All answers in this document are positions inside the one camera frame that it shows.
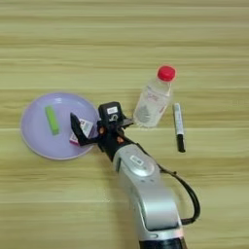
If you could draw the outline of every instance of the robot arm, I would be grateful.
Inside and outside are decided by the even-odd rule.
[[[132,120],[123,114],[120,103],[100,105],[98,111],[100,121],[97,124],[97,137],[87,139],[74,114],[71,114],[71,126],[81,146],[97,143],[113,163],[133,209],[140,248],[187,249],[182,223],[192,223],[199,215],[196,194],[181,178],[166,171],[181,182],[197,205],[193,218],[181,220],[170,190],[160,179],[158,164],[141,147],[125,137],[124,129],[132,125]]]
[[[117,151],[113,164],[131,202],[140,248],[187,248],[177,207],[157,163],[130,144]]]

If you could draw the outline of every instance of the table surface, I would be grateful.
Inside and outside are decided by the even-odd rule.
[[[247,0],[0,1],[0,244],[3,249],[138,248],[106,155],[51,161],[21,141],[24,108],[51,91],[131,116],[160,65],[177,68],[187,153],[176,150],[171,108],[159,127],[126,132],[196,190],[189,248],[248,248],[249,2]],[[182,217],[193,212],[167,176]]]

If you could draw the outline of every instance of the silver robot arm segment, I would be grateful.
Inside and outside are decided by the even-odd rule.
[[[140,247],[187,248],[176,204],[160,179],[157,163],[130,144],[116,152],[113,165],[131,202]]]

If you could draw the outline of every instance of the red bottle cap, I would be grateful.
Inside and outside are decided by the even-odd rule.
[[[158,77],[164,82],[171,82],[175,78],[175,69],[171,66],[162,66]]]

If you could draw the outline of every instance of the green object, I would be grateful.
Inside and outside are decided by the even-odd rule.
[[[51,127],[51,132],[53,135],[58,135],[59,134],[59,127],[58,127],[58,122],[55,116],[54,109],[51,105],[45,107],[46,115],[48,122]]]

